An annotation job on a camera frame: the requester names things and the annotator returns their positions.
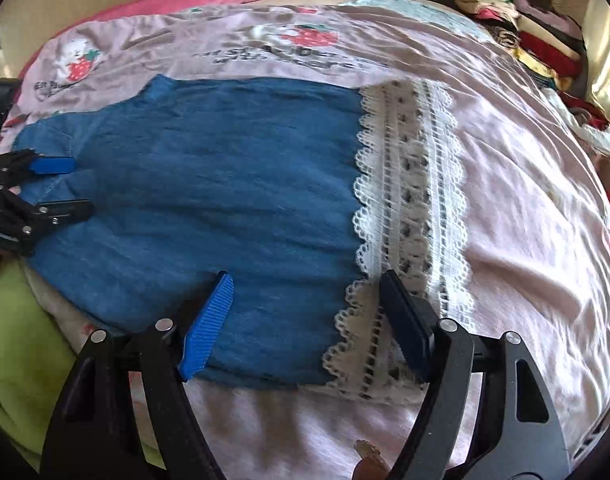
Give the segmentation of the green blanket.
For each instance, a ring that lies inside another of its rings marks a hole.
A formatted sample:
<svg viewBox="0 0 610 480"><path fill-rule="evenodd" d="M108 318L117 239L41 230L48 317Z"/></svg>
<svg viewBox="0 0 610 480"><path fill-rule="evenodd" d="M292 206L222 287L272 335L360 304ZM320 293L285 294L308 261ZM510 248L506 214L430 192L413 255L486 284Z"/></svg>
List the green blanket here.
<svg viewBox="0 0 610 480"><path fill-rule="evenodd" d="M65 379L95 330L24 261L0 263L0 429L32 468Z"/></svg>

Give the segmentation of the light blue crochet cloth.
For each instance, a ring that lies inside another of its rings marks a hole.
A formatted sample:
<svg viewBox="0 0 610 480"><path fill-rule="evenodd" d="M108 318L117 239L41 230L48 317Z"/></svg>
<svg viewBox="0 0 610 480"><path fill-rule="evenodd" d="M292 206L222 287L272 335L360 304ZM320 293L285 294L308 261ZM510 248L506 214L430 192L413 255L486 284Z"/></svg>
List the light blue crochet cloth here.
<svg viewBox="0 0 610 480"><path fill-rule="evenodd" d="M349 6L359 8L377 8L392 11L423 24L443 27L455 35L469 37L482 42L492 42L492 35L482 26L476 24L447 6L427 0L354 0Z"/></svg>

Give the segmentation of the blue denim lace-trimmed pants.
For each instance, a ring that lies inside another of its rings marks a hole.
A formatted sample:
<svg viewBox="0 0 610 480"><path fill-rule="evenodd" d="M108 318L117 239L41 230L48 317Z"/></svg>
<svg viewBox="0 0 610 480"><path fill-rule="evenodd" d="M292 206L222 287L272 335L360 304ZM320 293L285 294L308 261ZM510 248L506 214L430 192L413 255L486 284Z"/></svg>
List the blue denim lace-trimmed pants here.
<svg viewBox="0 0 610 480"><path fill-rule="evenodd" d="M220 271L235 299L205 377L399 402L420 384L379 307L395 270L436 312L470 308L453 101L424 78L361 89L156 76L133 98L25 127L74 159L29 203L91 200L30 267L87 318L143 330Z"/></svg>

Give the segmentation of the pink strawberry print bedsheet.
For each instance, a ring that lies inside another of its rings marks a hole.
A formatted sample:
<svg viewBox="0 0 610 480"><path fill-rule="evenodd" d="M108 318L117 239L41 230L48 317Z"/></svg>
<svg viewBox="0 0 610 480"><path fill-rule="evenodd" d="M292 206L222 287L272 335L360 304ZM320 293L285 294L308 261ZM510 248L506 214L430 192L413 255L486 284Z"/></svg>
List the pink strawberry print bedsheet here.
<svg viewBox="0 0 610 480"><path fill-rule="evenodd" d="M2 152L40 120L129 100L156 76L295 79L361 89L424 78L453 101L470 308L468 332L518 333L544 378L562 449L582 460L610 411L610 204L593 163L547 93L493 40L348 3L198 6L81 23L28 68ZM425 387L399 402L322 386L235 387L205 370L187 385L232 479L346 479L355 441L392 460Z"/></svg>

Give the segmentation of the stack of folded clothes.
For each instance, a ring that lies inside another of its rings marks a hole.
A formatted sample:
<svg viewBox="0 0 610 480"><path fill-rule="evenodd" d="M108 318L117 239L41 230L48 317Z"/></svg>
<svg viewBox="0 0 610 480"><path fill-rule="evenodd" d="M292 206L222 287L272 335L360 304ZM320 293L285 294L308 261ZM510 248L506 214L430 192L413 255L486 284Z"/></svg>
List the stack of folded clothes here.
<svg viewBox="0 0 610 480"><path fill-rule="evenodd" d="M607 0L454 0L544 88L578 142L610 157Z"/></svg>

